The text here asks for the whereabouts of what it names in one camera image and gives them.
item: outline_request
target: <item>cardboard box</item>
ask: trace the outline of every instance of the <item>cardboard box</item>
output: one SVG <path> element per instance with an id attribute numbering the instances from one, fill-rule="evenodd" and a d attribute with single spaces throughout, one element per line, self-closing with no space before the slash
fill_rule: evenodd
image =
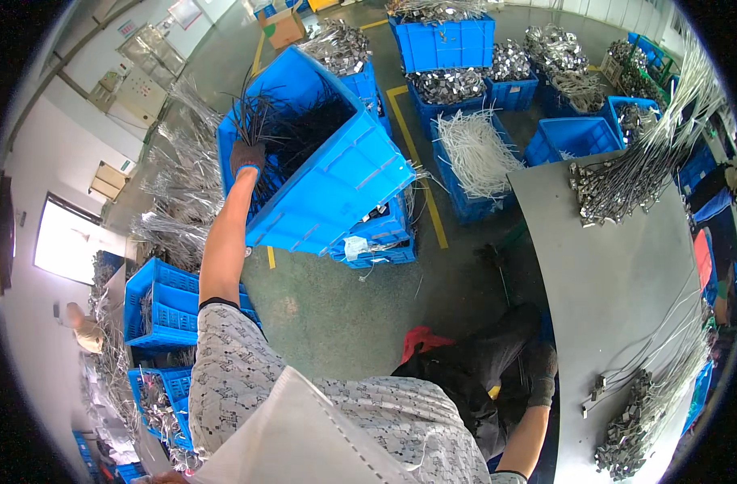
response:
<path id="1" fill-rule="evenodd" d="M 301 22 L 301 15 L 296 12 L 296 9 L 302 3 L 303 0 L 298 0 L 296 5 L 268 18 L 263 11 L 258 13 L 258 23 L 266 34 L 266 38 L 269 39 L 271 46 L 275 49 L 293 44 L 296 40 L 301 40 L 306 36 L 306 29 L 304 29 L 304 24 Z"/>

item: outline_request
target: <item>person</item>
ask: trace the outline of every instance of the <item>person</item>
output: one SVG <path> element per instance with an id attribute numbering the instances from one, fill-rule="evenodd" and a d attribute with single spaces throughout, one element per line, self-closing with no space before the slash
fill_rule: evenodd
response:
<path id="1" fill-rule="evenodd" d="M 86 317 L 81 306 L 76 303 L 67 304 L 67 322 L 75 332 L 78 344 L 91 353 L 102 353 L 105 332 L 95 321 Z"/>
<path id="2" fill-rule="evenodd" d="M 265 148 L 236 142 L 230 164 L 234 186 L 209 231 L 199 274 L 189 393 L 193 448 L 206 463 L 188 481 L 170 472 L 146 482 L 525 483 L 546 436 L 557 373 L 553 348 L 546 344 L 534 353 L 527 408 L 507 442 L 495 412 L 481 418 L 468 406 L 483 403 L 486 388 L 534 333 L 532 324 L 511 330 L 522 326 L 522 317 L 535 317 L 532 309 L 509 311 L 503 318 L 508 324 L 499 324 L 503 330 L 488 328 L 462 344 L 415 353 L 397 376 L 309 382 L 287 367 L 262 330 L 240 312 L 244 226 Z M 478 381 L 480 393 L 460 388 L 458 375 L 466 385 Z M 478 428 L 467 428 L 463 415 Z M 492 447 L 488 453 L 503 453 L 491 476 L 474 437 L 483 428 L 487 431 L 477 435 Z"/>

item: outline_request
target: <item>patterned shirt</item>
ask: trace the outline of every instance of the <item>patterned shirt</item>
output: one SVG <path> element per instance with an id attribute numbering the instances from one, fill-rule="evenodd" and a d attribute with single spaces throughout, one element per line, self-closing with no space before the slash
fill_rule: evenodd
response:
<path id="1" fill-rule="evenodd" d="M 199 312 L 197 344 L 189 427 L 194 450 L 208 459 L 266 400 L 286 363 L 230 305 Z M 312 383 L 419 482 L 526 484 L 515 473 L 489 475 L 454 403 L 431 382 L 376 376 Z"/>

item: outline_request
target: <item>sleeve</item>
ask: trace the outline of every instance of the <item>sleeve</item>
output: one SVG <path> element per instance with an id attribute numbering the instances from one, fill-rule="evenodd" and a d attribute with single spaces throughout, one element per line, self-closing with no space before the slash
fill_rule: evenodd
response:
<path id="1" fill-rule="evenodd" d="M 492 484 L 527 484 L 527 478 L 518 472 L 499 471 L 489 475 Z"/>
<path id="2" fill-rule="evenodd" d="M 189 392 L 194 451 L 203 459 L 217 451 L 266 401 L 285 367 L 238 308 L 223 303 L 201 308 Z"/>

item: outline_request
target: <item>worker's hand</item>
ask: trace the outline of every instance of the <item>worker's hand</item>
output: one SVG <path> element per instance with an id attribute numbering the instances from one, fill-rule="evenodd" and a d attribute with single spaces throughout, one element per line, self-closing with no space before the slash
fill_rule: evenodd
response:
<path id="1" fill-rule="evenodd" d="M 529 395 L 527 406 L 551 408 L 551 397 L 554 396 L 554 377 L 557 376 L 557 351 L 551 344 L 540 343 L 532 349 L 529 375 L 532 378 L 532 392 Z"/>
<path id="2" fill-rule="evenodd" d="M 234 148 L 231 150 L 229 165 L 234 178 L 237 177 L 240 169 L 246 167 L 257 169 L 257 176 L 260 177 L 266 166 L 266 145 L 259 142 L 257 145 L 248 146 L 242 140 L 235 141 Z"/>

